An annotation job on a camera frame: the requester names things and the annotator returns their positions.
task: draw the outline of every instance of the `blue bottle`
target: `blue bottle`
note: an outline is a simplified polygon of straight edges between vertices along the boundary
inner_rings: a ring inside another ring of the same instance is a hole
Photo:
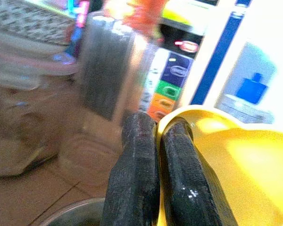
[[[244,99],[252,104],[259,103],[267,86],[260,83],[262,74],[254,73],[252,79],[244,79],[240,89],[237,91],[236,96]]]

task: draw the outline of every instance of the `red label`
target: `red label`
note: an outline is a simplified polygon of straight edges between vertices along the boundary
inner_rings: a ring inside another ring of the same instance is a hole
[[[188,53],[196,53],[198,51],[199,45],[191,41],[183,41],[182,45],[179,46],[182,51]]]

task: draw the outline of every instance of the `patterned cloth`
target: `patterned cloth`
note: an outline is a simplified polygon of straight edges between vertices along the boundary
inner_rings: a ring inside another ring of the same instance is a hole
[[[0,0],[0,31],[34,41],[68,45],[67,28],[75,20],[24,0]]]

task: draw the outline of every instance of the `green label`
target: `green label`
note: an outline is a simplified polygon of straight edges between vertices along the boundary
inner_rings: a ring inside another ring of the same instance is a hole
[[[181,88],[166,81],[159,81],[155,92],[172,100],[178,100]]]

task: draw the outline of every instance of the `yellow plastic object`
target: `yellow plastic object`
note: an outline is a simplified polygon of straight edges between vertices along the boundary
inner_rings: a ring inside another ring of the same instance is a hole
[[[191,105],[159,122],[158,148],[162,132],[176,116],[192,125],[194,143],[216,172],[238,225],[283,226],[283,133]],[[162,195],[158,225],[166,226]]]

